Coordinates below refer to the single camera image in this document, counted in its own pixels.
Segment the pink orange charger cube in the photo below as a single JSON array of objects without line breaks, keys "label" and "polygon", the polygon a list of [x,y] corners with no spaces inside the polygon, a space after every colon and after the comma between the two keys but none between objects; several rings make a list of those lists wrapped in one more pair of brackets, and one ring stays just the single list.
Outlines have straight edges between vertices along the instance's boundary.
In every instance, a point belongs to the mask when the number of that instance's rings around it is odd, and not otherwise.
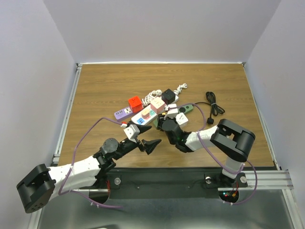
[{"label": "pink orange charger cube", "polygon": [[148,119],[150,117],[150,110],[143,110],[141,116],[143,119]]}]

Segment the white multicolour power strip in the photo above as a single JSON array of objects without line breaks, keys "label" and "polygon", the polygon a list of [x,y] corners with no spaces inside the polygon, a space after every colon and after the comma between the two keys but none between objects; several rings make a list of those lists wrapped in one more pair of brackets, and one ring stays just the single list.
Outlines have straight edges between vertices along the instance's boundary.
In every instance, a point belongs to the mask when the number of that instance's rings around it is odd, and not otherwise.
[{"label": "white multicolour power strip", "polygon": [[148,125],[158,114],[164,112],[166,103],[161,97],[154,98],[151,103],[131,118],[138,125]]}]

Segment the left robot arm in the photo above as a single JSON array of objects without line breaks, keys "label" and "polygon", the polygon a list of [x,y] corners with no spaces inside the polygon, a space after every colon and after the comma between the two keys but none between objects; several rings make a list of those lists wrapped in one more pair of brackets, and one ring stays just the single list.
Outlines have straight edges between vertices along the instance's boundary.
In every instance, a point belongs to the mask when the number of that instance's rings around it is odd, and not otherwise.
[{"label": "left robot arm", "polygon": [[128,138],[118,142],[108,138],[97,153],[74,164],[35,166],[16,186],[25,212],[35,212],[55,197],[82,187],[103,187],[106,183],[105,175],[116,166],[116,160],[136,148],[150,154],[160,142],[160,139],[140,141]]}]

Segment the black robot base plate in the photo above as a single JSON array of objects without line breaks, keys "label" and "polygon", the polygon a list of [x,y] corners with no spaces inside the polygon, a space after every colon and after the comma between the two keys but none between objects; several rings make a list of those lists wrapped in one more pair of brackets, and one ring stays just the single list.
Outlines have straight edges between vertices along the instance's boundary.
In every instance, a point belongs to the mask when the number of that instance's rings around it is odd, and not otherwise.
[{"label": "black robot base plate", "polygon": [[110,191],[111,199],[219,198],[219,191],[247,187],[245,173],[230,180],[219,167],[114,168],[89,188]]}]

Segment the green power strip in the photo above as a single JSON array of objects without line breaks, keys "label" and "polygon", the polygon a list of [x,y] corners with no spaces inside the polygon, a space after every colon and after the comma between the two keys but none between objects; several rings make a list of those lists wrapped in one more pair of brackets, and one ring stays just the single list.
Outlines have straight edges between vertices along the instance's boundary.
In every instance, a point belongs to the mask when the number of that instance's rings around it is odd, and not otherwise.
[{"label": "green power strip", "polygon": [[192,105],[184,105],[184,106],[179,107],[178,109],[179,109],[179,113],[184,113],[186,115],[193,110],[193,106]]}]

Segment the white cube adapter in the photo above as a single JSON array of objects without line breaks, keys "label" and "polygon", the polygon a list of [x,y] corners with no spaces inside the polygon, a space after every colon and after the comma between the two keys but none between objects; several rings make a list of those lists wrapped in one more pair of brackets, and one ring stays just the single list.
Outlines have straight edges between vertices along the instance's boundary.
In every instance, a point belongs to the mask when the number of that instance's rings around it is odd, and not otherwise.
[{"label": "white cube adapter", "polygon": [[175,119],[180,128],[185,127],[189,121],[184,113],[177,114]]}]

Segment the black cube adapter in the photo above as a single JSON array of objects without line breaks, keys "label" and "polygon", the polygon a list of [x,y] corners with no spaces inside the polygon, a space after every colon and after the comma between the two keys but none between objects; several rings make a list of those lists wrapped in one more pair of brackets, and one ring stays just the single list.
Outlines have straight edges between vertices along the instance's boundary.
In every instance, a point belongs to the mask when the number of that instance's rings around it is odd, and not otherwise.
[{"label": "black cube adapter", "polygon": [[176,94],[171,90],[167,89],[162,93],[161,99],[165,104],[171,104],[175,101]]}]

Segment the purple power strip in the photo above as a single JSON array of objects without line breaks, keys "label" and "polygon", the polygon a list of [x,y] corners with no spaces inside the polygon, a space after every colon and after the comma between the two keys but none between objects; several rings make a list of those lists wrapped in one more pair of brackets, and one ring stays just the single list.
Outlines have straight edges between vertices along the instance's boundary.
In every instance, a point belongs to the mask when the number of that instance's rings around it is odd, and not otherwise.
[{"label": "purple power strip", "polygon": [[121,122],[133,115],[132,109],[128,106],[114,113],[114,117],[118,122]]}]

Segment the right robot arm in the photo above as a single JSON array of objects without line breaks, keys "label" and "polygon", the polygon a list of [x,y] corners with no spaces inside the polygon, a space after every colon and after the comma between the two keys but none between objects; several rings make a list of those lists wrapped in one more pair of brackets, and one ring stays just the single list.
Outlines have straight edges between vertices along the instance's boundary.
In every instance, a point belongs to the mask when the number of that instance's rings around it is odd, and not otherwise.
[{"label": "right robot arm", "polygon": [[[156,120],[157,129],[164,131],[169,143],[181,152],[190,153],[204,148],[223,168],[219,180],[224,186],[230,186],[236,181],[255,141],[253,132],[228,119],[221,119],[218,125],[197,132],[182,130],[177,116],[166,117],[159,114]],[[214,146],[227,155],[224,165],[209,150]]]}]

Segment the red cube socket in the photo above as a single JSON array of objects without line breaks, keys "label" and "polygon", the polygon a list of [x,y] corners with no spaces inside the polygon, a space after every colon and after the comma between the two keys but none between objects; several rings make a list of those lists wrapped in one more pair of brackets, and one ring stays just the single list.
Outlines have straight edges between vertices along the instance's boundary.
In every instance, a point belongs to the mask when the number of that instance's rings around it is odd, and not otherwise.
[{"label": "red cube socket", "polygon": [[142,101],[138,96],[128,99],[128,103],[133,113],[137,113],[143,109]]}]

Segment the aluminium table edge rail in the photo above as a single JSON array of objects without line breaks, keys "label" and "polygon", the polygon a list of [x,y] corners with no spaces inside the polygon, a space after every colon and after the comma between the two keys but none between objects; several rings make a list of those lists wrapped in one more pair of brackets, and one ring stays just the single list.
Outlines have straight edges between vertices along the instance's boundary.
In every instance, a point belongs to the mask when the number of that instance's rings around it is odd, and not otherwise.
[{"label": "aluminium table edge rail", "polygon": [[63,142],[64,142],[64,138],[65,138],[65,134],[66,134],[66,130],[67,130],[67,126],[68,126],[68,122],[69,122],[69,118],[70,118],[70,114],[71,114],[71,110],[72,110],[72,106],[73,106],[74,97],[76,94],[79,78],[81,75],[82,66],[83,66],[83,63],[76,63],[77,68],[76,68],[75,77],[73,79],[73,84],[72,84],[72,88],[71,88],[70,97],[68,100],[68,105],[67,105],[66,112],[64,115],[64,120],[62,122],[61,131],[60,131],[59,138],[58,138],[58,141],[56,144],[56,148],[55,148],[55,151],[53,154],[52,163],[55,165],[57,165],[59,163],[61,149],[63,146]]}]

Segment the pink cube socket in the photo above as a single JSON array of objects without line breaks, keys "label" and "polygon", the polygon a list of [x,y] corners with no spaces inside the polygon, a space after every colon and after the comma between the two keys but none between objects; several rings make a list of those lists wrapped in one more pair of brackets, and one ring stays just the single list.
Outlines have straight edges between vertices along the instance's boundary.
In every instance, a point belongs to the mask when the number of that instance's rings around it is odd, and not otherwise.
[{"label": "pink cube socket", "polygon": [[160,97],[156,97],[155,99],[153,99],[151,101],[151,109],[156,113],[159,114],[162,112],[162,110],[165,107],[165,102],[160,98]]}]

